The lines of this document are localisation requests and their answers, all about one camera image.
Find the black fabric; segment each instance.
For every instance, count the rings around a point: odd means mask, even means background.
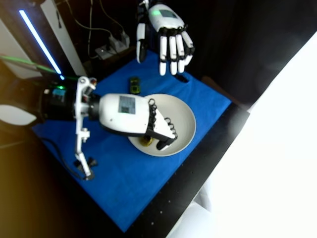
[[[186,70],[251,105],[317,31],[314,0],[173,0],[196,51]]]

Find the green led indicator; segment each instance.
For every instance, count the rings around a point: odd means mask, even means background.
[[[152,11],[152,15],[153,16],[160,15],[160,11],[159,10]]]

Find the blue tablecloth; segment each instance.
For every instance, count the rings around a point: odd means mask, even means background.
[[[126,231],[167,180],[197,146],[203,136],[229,106],[230,101],[187,73],[182,83],[170,75],[159,75],[158,56],[148,52],[146,61],[131,61],[97,85],[96,93],[128,93],[129,77],[141,82],[141,96],[154,93],[174,95],[193,110],[197,130],[191,144],[180,153],[168,157],[153,157],[137,150],[129,140],[103,130],[97,121],[84,121],[91,137],[83,144],[86,158],[95,158],[95,178],[84,181],[75,178],[110,218]],[[52,121],[33,128],[38,136],[57,143],[66,161],[74,170],[75,122]]]

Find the white bowl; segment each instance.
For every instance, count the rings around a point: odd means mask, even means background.
[[[168,94],[152,94],[145,98],[155,100],[163,117],[171,119],[178,137],[171,146],[163,151],[156,148],[157,139],[154,139],[151,145],[143,146],[138,137],[129,137],[131,143],[143,153],[153,156],[170,156],[185,149],[193,140],[196,132],[196,119],[190,107],[179,98]]]

